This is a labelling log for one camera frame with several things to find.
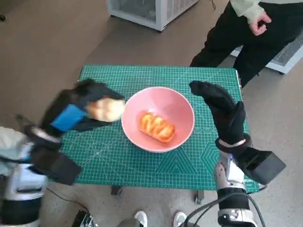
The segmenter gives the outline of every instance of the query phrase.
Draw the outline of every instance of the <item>table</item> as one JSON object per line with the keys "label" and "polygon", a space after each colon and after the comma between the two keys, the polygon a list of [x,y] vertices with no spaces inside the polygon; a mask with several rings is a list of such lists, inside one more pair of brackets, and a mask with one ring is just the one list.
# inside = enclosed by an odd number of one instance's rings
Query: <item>table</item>
{"label": "table", "polygon": [[[94,79],[125,95],[153,86],[164,86],[182,93],[195,111],[192,136],[181,147],[155,154],[132,144],[124,135],[120,121],[111,126],[78,133],[69,131],[62,140],[62,152],[83,168],[77,182],[119,186],[145,186],[192,190],[215,190],[213,169],[218,159],[217,138],[212,115],[203,99],[190,92],[192,80],[209,81],[226,88],[241,100],[234,69],[153,66],[84,66],[80,80]],[[258,184],[246,178],[248,191]]]}

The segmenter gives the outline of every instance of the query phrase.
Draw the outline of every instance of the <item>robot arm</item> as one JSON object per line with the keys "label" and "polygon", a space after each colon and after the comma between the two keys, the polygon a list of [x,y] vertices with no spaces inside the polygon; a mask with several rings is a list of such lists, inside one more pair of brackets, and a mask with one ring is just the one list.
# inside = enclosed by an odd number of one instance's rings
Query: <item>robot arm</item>
{"label": "robot arm", "polygon": [[256,227],[249,199],[243,196],[244,176],[265,185],[286,165],[273,152],[251,147],[250,136],[243,128],[246,115],[243,102],[235,103],[219,85],[193,81],[189,86],[194,95],[203,97],[218,131],[215,143],[220,154],[214,169],[218,199],[239,193],[219,202],[218,223],[222,227]]}
{"label": "robot arm", "polygon": [[103,83],[88,79],[62,91],[49,106],[40,126],[26,125],[27,138],[18,148],[19,161],[7,180],[1,207],[4,226],[39,226],[39,211],[48,178],[71,185],[82,168],[60,152],[68,130],[86,131],[109,125],[86,116],[88,102],[104,97],[124,99]]}

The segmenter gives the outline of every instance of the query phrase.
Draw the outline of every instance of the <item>black glove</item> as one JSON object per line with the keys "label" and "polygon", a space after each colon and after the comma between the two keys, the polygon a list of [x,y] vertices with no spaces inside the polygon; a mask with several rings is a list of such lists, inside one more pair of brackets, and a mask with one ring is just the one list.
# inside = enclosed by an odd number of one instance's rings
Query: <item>black glove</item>
{"label": "black glove", "polygon": [[[74,89],[60,92],[46,111],[40,128],[51,136],[60,137],[67,130],[88,131],[110,125],[109,122],[99,122],[85,116],[87,104],[104,97],[124,99],[124,96],[109,89],[104,83],[97,83],[92,79],[81,81]],[[62,116],[60,123],[56,122],[59,116]],[[58,127],[64,126],[68,121],[71,123],[66,127]]]}
{"label": "black glove", "polygon": [[84,132],[111,124],[112,122],[101,122],[93,118],[84,117],[82,121],[80,121],[75,127],[73,127],[73,130],[76,130],[78,132]]}
{"label": "black glove", "polygon": [[221,140],[232,145],[244,139],[245,110],[242,101],[235,104],[230,94],[219,85],[192,81],[189,86],[191,92],[202,96],[210,108]]}

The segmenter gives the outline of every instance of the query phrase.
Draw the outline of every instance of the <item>vent grille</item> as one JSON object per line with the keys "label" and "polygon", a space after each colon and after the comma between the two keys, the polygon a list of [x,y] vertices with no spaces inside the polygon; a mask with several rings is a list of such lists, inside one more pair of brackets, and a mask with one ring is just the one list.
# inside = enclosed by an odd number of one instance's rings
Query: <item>vent grille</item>
{"label": "vent grille", "polygon": [[303,45],[303,32],[294,40],[289,43],[284,49],[278,53],[278,55],[273,59],[275,62],[282,66],[285,66],[288,61],[293,57],[293,55],[302,47]]}
{"label": "vent grille", "polygon": [[156,22],[156,0],[111,0],[113,10]]}
{"label": "vent grille", "polygon": [[167,0],[167,20],[170,21],[179,16],[197,0]]}

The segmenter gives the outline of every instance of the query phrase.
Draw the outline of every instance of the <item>pastry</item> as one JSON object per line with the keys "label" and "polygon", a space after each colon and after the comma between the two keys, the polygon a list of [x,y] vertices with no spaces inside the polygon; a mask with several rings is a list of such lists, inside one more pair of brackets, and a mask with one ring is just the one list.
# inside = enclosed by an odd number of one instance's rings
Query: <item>pastry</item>
{"label": "pastry", "polygon": [[89,102],[86,106],[90,116],[102,122],[114,122],[121,118],[125,109],[124,100],[102,98],[96,102]]}
{"label": "pastry", "polygon": [[164,143],[170,142],[175,134],[175,126],[173,124],[153,113],[145,113],[140,118],[139,129]]}

